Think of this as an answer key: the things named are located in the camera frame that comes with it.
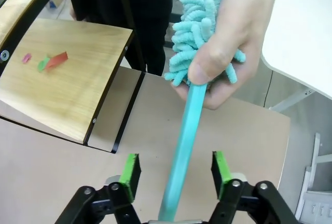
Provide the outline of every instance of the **screw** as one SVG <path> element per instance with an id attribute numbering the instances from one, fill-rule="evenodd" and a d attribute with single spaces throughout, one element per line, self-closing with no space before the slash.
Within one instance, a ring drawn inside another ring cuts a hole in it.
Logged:
<path id="1" fill-rule="evenodd" d="M 0 59 L 4 62 L 7 61 L 9 59 L 9 52 L 7 50 L 2 51 L 0 54 Z"/>
<path id="2" fill-rule="evenodd" d="M 238 187 L 238 186 L 240 186 L 241 184 L 240 184 L 239 181 L 234 181 L 234 182 L 232 183 L 232 185 L 233 185 L 234 187 Z"/>
<path id="3" fill-rule="evenodd" d="M 120 187 L 119 187 L 119 185 L 118 184 L 113 184 L 112 186 L 111 186 L 111 190 L 118 190 Z"/>
<path id="4" fill-rule="evenodd" d="M 266 184 L 261 184 L 261 185 L 260 185 L 260 188 L 263 189 L 263 190 L 265 190 L 265 189 L 268 188 L 268 186 L 267 186 Z"/>
<path id="5" fill-rule="evenodd" d="M 91 192 L 92 192 L 91 189 L 86 189 L 86 190 L 84 191 L 84 194 L 91 194 Z"/>

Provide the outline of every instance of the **finger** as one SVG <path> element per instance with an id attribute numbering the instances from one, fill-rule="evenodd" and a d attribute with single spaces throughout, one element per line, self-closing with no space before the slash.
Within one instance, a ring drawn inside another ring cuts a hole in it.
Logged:
<path id="1" fill-rule="evenodd" d="M 238 75 L 238 81 L 231 84 L 227 80 L 217 80 L 214 82 L 209 92 L 206 93 L 204 100 L 204 107 L 216 110 L 224 103 L 228 98 L 230 98 L 249 78 L 249 73 L 247 69 L 244 69 L 242 64 L 234 64 Z"/>
<path id="2" fill-rule="evenodd" d="M 180 96 L 182 100 L 187 101 L 188 92 L 189 92 L 189 87 L 187 84 L 182 82 L 179 86 L 176 87 L 172 85 L 172 87 L 174 88 L 174 90 L 177 92 L 177 94 Z"/>
<path id="3" fill-rule="evenodd" d="M 217 77 L 232 60 L 237 45 L 228 45 L 222 48 L 220 40 L 216 35 L 198 50 L 189 70 L 189 80 L 196 84 L 202 85 Z"/>

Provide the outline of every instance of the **black clothing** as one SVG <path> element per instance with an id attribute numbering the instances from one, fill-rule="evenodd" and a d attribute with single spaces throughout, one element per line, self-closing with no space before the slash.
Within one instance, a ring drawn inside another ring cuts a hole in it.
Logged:
<path id="1" fill-rule="evenodd" d="M 173 0 L 129 0 L 148 72 L 161 75 L 165 63 L 164 36 Z M 72 0 L 77 20 L 128 27 L 121 0 Z M 126 52 L 133 69 L 140 69 L 134 45 Z"/>

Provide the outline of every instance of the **hand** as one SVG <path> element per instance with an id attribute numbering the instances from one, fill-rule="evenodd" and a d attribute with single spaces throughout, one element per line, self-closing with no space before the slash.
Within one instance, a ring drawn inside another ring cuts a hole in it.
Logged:
<path id="1" fill-rule="evenodd" d="M 271 17 L 274 0 L 223 0 L 218 13 L 215 34 L 197 52 L 189 71 L 189 80 L 205 84 L 220 75 L 239 48 L 246 55 L 243 64 L 234 63 L 238 81 L 218 79 L 207 90 L 204 107 L 217 109 L 257 71 L 264 35 Z M 188 86 L 175 87 L 187 99 Z"/>

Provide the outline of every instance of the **green paper piece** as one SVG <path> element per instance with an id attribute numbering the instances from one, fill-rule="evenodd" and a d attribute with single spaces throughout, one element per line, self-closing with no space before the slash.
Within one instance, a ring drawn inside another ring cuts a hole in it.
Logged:
<path id="1" fill-rule="evenodd" d="M 41 62 L 38 64 L 38 71 L 41 72 L 45 69 L 47 63 L 51 60 L 49 57 L 45 57 Z"/>

